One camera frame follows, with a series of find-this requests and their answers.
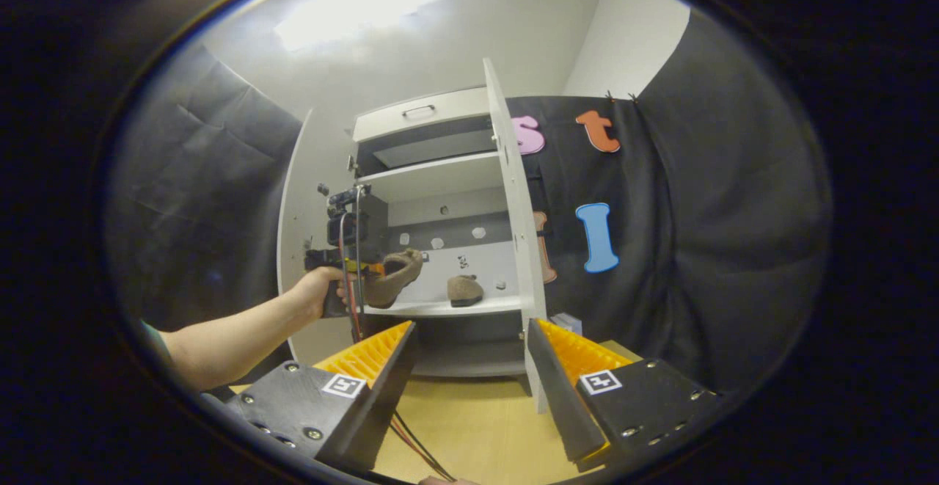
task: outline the cabinet door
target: cabinet door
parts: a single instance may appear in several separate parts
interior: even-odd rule
[[[277,288],[284,293],[302,277],[304,242],[313,248],[326,244],[326,198],[316,191],[320,182],[329,193],[352,187],[348,157],[358,145],[338,125],[324,121],[315,110],[306,114],[296,138],[284,182],[277,230]],[[351,344],[346,318],[327,318],[308,325],[289,339],[296,361],[312,364]]]
[[[516,268],[519,274],[519,301],[521,302],[522,328],[527,331],[531,318],[546,318],[544,310],[544,282],[541,277],[541,256],[538,254],[538,237],[531,211],[531,197],[527,190],[525,168],[519,151],[519,141],[512,126],[512,117],[503,97],[502,87],[496,77],[489,58],[483,60],[486,69],[486,91],[489,94],[489,113],[492,130],[495,131],[499,161],[503,169],[505,198],[509,205],[509,222],[512,225]],[[539,414],[547,411],[547,401],[538,378],[538,371],[527,350],[525,337],[525,370],[531,385],[531,395],[536,401]]]

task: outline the cabinet shelf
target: cabinet shelf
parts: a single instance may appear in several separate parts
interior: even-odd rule
[[[502,187],[503,171],[499,152],[487,151],[409,165],[361,177],[358,182],[371,184],[372,195],[392,203]]]
[[[519,308],[519,296],[500,296],[485,298],[469,307],[451,307],[450,302],[396,302],[387,309],[376,309],[365,305],[365,314],[409,318],[447,318],[504,313],[517,311]]]
[[[525,342],[476,342],[422,351],[412,374],[426,377],[502,377],[525,374]]]

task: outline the ceiling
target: ceiling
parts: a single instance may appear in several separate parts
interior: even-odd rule
[[[376,107],[483,84],[484,57],[506,96],[560,94],[597,5],[423,0],[394,26],[286,50],[274,28],[305,1],[249,1],[201,43],[294,116],[313,108],[343,128]]]

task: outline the drawer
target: drawer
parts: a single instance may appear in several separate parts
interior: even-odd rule
[[[352,140],[361,142],[418,126],[489,114],[486,87],[473,87],[404,101],[360,114]]]

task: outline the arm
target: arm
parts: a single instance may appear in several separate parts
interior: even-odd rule
[[[292,334],[318,320],[329,282],[339,279],[339,269],[320,267],[308,272],[290,291],[264,304],[160,335],[185,382],[198,391],[228,384],[248,374]]]

